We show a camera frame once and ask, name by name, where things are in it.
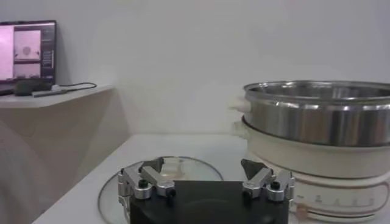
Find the stainless steel pot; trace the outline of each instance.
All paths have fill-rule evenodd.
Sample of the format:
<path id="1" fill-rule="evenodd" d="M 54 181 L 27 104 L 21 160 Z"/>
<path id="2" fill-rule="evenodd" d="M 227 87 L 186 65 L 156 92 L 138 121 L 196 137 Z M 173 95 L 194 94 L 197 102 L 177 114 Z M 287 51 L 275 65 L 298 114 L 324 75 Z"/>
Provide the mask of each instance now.
<path id="1" fill-rule="evenodd" d="M 300 80 L 244 90 L 243 121 L 257 131 L 311 144 L 390 144 L 390 84 Z"/>

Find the white cooker base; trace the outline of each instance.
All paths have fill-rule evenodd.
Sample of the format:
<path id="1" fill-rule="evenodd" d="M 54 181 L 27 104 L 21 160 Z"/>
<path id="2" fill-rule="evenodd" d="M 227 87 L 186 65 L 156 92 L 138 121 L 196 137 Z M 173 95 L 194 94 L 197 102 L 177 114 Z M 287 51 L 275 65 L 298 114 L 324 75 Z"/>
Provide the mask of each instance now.
<path id="1" fill-rule="evenodd" d="M 247 140 L 248 150 L 263 159 L 300 173 L 331 178 L 370 178 L 390 171 L 389 147 L 334 147 L 276 138 L 256 131 L 241 121 L 232 135 Z"/>
<path id="2" fill-rule="evenodd" d="M 265 163 L 276 172 L 280 167 L 248 151 L 246 159 Z M 390 172 L 380 177 L 354 180 L 321 178 L 293 172 L 296 189 L 292 212 L 297 205 L 307 208 L 307 217 L 335 223 L 366 222 L 386 209 Z"/>

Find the laptop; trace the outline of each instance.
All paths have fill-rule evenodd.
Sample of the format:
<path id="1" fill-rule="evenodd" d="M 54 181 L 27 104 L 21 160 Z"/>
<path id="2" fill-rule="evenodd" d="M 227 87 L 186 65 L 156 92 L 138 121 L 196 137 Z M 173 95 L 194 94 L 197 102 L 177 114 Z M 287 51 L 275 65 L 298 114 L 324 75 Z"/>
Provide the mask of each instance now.
<path id="1" fill-rule="evenodd" d="M 0 96 L 19 80 L 55 83 L 56 21 L 0 23 Z"/>

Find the white wall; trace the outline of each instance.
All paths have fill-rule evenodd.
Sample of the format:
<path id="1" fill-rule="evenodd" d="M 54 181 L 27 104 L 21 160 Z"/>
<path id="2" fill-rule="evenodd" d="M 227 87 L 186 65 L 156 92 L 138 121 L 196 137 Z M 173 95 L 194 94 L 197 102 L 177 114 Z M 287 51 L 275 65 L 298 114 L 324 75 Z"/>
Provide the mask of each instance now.
<path id="1" fill-rule="evenodd" d="M 103 122 L 60 122 L 63 131 L 47 131 L 50 117 L 89 121 L 79 112 L 85 99 L 48 109 L 40 135 L 24 137 L 46 152 L 54 173 L 75 180 L 56 163 L 60 157 L 76 158 L 85 174 L 129 132 L 229 132 L 239 114 L 226 103 L 247 83 L 390 82 L 389 12 L 387 0 L 0 0 L 0 20 L 58 21 L 59 83 L 116 84 L 119 95 L 105 98 Z M 19 135 L 36 125 L 33 116 L 21 122 L 10 114 L 0 118 Z M 72 127 L 90 141 L 72 141 Z M 59 152 L 47 154 L 53 145 Z M 78 150 L 66 153 L 72 146 Z"/>

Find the electric cooker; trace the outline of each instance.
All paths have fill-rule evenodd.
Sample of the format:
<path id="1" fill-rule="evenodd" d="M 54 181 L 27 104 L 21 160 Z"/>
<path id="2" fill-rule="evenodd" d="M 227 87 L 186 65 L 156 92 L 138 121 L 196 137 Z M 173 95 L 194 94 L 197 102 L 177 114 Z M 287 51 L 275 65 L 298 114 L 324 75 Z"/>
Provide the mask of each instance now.
<path id="1" fill-rule="evenodd" d="M 247 159 L 296 178 L 299 219 L 356 223 L 388 210 L 390 85 L 293 81 L 246 85 L 231 107 Z"/>

